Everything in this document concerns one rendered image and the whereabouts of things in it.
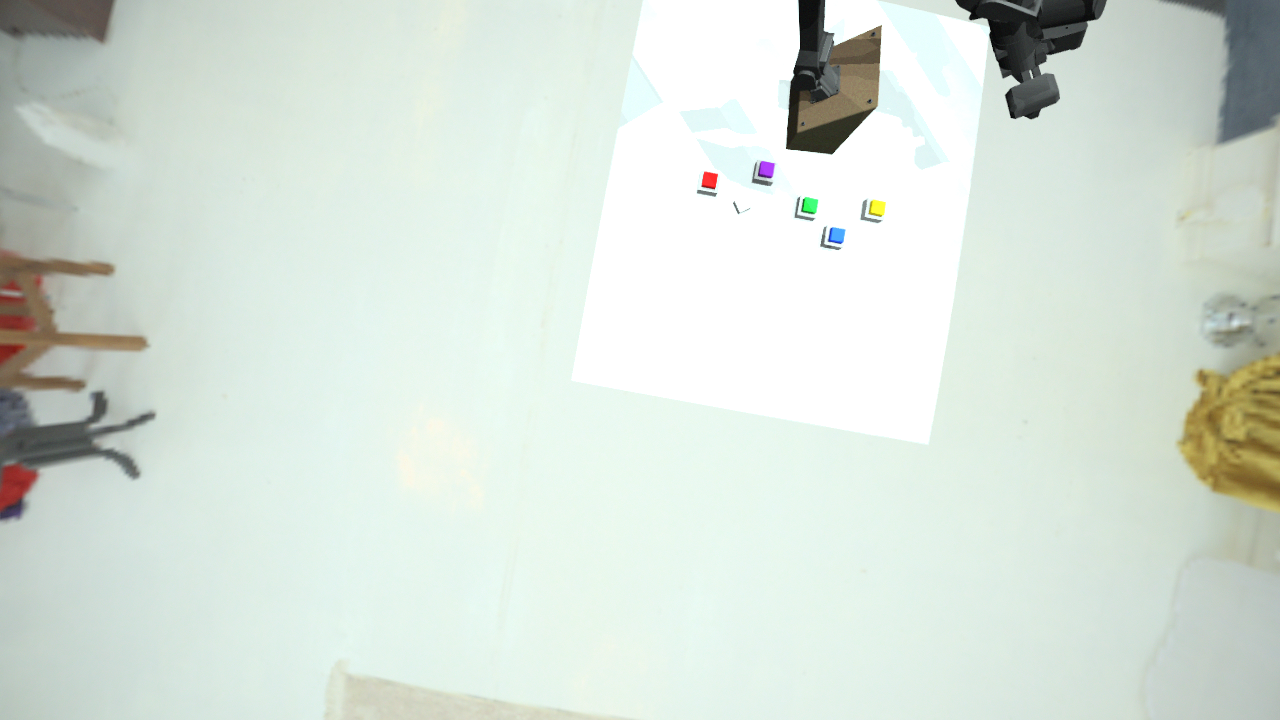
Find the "blue button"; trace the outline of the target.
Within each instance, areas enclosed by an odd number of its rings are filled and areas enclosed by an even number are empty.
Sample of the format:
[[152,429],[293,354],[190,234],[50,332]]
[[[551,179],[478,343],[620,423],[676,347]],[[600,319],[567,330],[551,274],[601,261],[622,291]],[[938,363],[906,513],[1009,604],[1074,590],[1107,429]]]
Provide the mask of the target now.
[[846,238],[846,228],[826,225],[823,227],[820,247],[823,249],[844,249],[844,242]]

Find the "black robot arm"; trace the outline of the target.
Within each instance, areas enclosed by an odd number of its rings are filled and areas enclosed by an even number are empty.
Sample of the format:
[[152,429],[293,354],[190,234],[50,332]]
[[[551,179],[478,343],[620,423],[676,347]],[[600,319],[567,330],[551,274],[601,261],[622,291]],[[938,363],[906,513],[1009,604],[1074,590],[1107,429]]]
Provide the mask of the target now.
[[[969,20],[987,19],[995,44],[1018,42],[1039,22],[1044,38],[1036,42],[1036,67],[1046,55],[1082,46],[1087,20],[1098,20],[1107,0],[955,0]],[[812,94],[812,104],[840,92],[841,67],[831,67],[835,33],[824,29],[826,0],[797,0],[800,49],[791,88]],[[838,91],[838,92],[837,92]]]

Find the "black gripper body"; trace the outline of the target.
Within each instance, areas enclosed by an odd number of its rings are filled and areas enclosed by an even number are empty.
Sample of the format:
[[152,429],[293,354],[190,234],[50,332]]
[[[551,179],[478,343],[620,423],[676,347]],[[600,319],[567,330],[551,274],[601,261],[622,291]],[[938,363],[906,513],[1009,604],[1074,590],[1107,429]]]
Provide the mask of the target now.
[[[1053,74],[1042,74],[1036,67],[1036,42],[1044,38],[1039,22],[1036,29],[1014,44],[995,44],[989,32],[993,53],[997,55],[998,68],[1004,78],[1021,74],[1023,83],[1009,88],[1005,99],[1009,104],[1009,113],[1012,119],[1029,115],[1042,108],[1053,105],[1060,99],[1059,85]],[[1030,72],[1033,79],[1030,79]]]

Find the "yellow button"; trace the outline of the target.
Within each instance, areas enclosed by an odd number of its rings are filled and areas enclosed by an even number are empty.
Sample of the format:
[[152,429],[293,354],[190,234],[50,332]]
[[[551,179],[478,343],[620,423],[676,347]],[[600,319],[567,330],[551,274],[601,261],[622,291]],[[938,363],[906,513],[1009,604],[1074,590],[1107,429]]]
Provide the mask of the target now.
[[886,201],[865,199],[861,202],[860,220],[879,224],[884,222]]

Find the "red button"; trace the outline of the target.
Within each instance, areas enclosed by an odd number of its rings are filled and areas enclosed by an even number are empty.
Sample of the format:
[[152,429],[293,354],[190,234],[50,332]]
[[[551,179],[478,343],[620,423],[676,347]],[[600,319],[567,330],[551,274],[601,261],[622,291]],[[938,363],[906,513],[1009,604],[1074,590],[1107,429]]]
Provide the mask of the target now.
[[698,179],[696,193],[716,197],[719,187],[721,174],[701,170]]

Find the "green button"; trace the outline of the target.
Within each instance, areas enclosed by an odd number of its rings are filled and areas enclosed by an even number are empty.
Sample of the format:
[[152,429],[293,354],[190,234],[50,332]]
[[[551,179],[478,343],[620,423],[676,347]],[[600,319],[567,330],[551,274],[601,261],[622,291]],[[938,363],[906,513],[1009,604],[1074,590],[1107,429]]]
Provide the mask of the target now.
[[820,201],[820,199],[814,199],[814,197],[800,195],[799,199],[797,199],[797,201],[796,201],[796,208],[795,208],[795,211],[794,211],[795,217],[794,218],[804,219],[804,220],[809,220],[809,222],[815,222],[817,217],[818,217],[818,211],[819,211],[819,209],[818,209],[819,201]]

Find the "purple button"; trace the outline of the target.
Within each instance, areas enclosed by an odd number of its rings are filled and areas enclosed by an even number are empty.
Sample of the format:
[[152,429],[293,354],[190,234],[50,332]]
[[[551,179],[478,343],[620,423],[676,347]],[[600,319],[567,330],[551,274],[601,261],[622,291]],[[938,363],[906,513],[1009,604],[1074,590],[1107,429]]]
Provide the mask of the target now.
[[774,183],[774,170],[777,163],[756,160],[753,170],[753,184],[772,186]]

